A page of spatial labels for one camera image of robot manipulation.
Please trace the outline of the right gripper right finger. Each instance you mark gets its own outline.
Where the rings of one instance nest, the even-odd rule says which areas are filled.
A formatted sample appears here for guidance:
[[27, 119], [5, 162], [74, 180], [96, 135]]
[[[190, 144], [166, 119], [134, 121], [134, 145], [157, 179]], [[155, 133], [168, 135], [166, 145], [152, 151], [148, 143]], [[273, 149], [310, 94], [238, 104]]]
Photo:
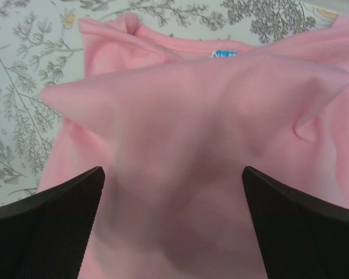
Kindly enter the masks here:
[[250, 166], [242, 179], [268, 278], [349, 279], [349, 209]]

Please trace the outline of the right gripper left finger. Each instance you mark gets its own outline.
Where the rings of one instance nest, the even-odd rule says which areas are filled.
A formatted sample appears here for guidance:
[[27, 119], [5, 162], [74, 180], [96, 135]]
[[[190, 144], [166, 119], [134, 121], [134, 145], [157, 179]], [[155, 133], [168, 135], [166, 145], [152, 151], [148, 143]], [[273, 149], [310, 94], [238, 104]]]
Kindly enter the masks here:
[[101, 167], [0, 207], [0, 278], [77, 278], [95, 220]]

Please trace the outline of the pink t-shirt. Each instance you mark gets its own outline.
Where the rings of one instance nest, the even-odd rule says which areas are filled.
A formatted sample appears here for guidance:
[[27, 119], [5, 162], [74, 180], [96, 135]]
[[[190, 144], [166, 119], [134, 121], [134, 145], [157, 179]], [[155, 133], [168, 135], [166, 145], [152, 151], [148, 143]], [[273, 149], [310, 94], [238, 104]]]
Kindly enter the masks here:
[[265, 278], [246, 166], [349, 208], [349, 17], [261, 47], [132, 13], [79, 31], [85, 77], [41, 92], [63, 123], [39, 189], [104, 169], [81, 278]]

